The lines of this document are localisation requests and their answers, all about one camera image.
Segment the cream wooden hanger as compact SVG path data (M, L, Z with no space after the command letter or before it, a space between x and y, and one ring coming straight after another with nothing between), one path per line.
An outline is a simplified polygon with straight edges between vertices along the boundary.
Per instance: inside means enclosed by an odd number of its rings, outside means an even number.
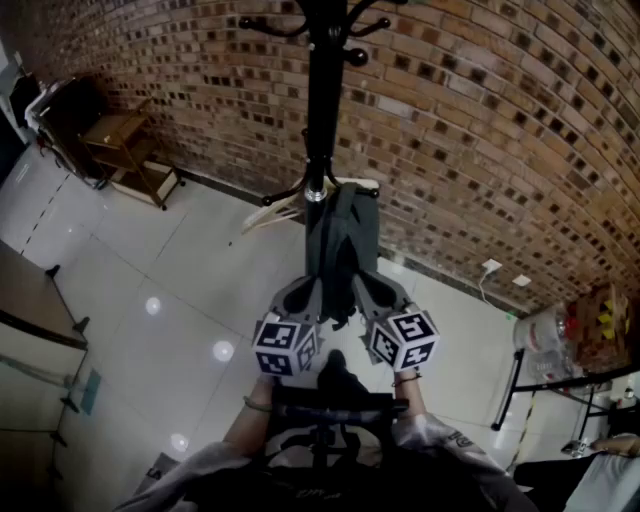
M377 197L380 192L380 184L368 178L337 177L336 182L340 185L345 183L355 183L359 188L370 192L373 197ZM250 214L242 224L241 233L264 228L284 220L304 220L305 205L302 194L292 195L273 201L270 205L262 206L255 213Z

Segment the brown top desk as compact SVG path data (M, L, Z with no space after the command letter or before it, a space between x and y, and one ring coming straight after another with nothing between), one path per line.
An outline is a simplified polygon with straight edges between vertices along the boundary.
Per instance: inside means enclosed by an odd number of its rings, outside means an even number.
M45 271L0 240L0 324L87 351L79 323L54 281L58 268Z

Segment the person's right forearm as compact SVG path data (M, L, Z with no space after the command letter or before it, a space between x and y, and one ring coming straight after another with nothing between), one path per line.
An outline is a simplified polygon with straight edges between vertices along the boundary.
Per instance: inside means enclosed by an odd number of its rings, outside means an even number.
M419 386L421 375L415 369L394 374L394 394L397 400L406 400L407 409L398 416L399 421L423 419L427 414L425 402Z

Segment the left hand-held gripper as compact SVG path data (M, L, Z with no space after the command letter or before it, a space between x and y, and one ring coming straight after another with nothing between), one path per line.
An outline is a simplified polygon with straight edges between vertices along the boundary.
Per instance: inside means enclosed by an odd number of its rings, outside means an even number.
M311 368L319 353L315 325L322 310L322 282L317 277L299 277L273 297L271 311L257 323L252 349L263 374L298 376ZM276 314L292 314L300 322L283 320Z

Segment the person's left forearm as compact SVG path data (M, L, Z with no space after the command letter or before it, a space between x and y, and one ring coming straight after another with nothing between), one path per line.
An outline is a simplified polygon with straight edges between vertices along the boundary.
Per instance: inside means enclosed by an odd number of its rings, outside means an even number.
M243 398L244 405L223 438L243 456L255 455L266 442L273 388L271 377L258 378L251 393Z

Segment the yellow black caution tape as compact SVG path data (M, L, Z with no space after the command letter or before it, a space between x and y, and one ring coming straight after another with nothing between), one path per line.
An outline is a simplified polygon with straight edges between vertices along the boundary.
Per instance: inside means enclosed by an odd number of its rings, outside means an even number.
M532 413L533 413L533 410L534 410L534 407L535 407L535 404L536 404L536 394L537 394L536 391L532 391L532 393L531 393L531 400L530 400L529 408L527 410L527 413L526 413L526 416L525 416L525 421L524 421L524 426L523 426L520 438L519 438L518 443L517 443L516 450L514 452L514 455L513 455L512 461L511 461L511 467L515 467L516 463L518 462L518 458L519 458L519 455L520 455L520 452L521 452L521 449L522 449L522 445L523 445L524 439L525 439L525 437L527 435L527 432L528 432L530 418L532 416Z

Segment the teal sheet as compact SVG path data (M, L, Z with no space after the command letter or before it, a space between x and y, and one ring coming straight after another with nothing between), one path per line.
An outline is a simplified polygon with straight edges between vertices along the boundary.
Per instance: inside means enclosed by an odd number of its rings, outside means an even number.
M101 382L101 374L96 369L92 368L85 383L80 401L80 409L86 415L92 414Z

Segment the black chest mount bracket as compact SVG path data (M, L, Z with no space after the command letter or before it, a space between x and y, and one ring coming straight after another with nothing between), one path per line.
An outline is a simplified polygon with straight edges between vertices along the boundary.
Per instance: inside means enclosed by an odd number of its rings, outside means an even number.
M272 466L337 469L381 465L391 427L409 401L391 394L327 397L318 390L278 387L264 457Z

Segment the small white bottle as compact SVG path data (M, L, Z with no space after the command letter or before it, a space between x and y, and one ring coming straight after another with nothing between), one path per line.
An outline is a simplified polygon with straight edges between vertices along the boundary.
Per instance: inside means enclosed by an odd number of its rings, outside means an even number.
M622 394L620 399L618 400L618 406L620 408L629 408L634 407L638 402L638 397L636 396L636 377L635 373L629 374L625 377L624 386L622 389Z

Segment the black metal coat rack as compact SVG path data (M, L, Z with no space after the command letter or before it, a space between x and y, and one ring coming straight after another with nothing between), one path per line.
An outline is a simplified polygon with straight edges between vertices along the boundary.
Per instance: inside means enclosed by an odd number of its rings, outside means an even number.
M357 29L360 16L375 3L383 1L405 5L408 0L357 0L353 7L348 0L294 0L304 23L295 30L280 30L259 19L243 17L239 27L269 36L293 38L309 36L309 79L307 126L302 131L306 149L305 172L290 189L262 198L262 206L301 193L305 201L305 224L309 229L312 217L324 206L329 193L340 184L332 170L344 65L361 67L368 63L368 54L361 48L346 47L349 38L363 38L390 27L381 17L375 23Z

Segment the person's black shoe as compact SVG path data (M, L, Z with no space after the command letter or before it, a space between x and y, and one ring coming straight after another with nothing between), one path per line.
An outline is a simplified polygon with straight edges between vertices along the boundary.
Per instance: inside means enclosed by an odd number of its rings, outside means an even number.
M317 389L327 396L357 397L369 393L358 377L347 369L344 354L333 349L317 377Z

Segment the clear bag of bottles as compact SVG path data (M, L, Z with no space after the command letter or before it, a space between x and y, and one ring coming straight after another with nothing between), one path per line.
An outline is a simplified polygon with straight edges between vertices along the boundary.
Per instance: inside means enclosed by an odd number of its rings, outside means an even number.
M523 350L531 377L538 383L583 376L577 363L578 322L564 303L557 303L516 321L513 343Z

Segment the wooden trolley cart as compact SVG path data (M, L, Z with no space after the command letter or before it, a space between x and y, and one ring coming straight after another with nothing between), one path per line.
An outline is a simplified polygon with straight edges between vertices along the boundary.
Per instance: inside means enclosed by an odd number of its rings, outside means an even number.
M169 196L185 181L154 129L150 102L102 115L78 139L113 188L165 211Z

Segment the box with yellow items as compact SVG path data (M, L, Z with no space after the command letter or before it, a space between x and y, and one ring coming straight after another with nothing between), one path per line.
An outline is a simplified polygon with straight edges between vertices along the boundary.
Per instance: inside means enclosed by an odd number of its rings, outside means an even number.
M632 308L613 283L593 288L567 306L574 362L589 374L604 373L631 363Z

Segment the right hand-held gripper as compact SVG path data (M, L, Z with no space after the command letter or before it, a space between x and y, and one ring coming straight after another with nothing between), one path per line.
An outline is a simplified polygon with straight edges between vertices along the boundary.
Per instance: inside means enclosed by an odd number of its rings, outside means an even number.
M394 372L402 372L429 361L440 341L440 333L430 315L411 303L402 286L381 286L375 293L375 302L362 278L355 275L352 291L361 314L380 314L381 307L409 304L402 311L392 311L366 322L363 342L374 365L384 363Z

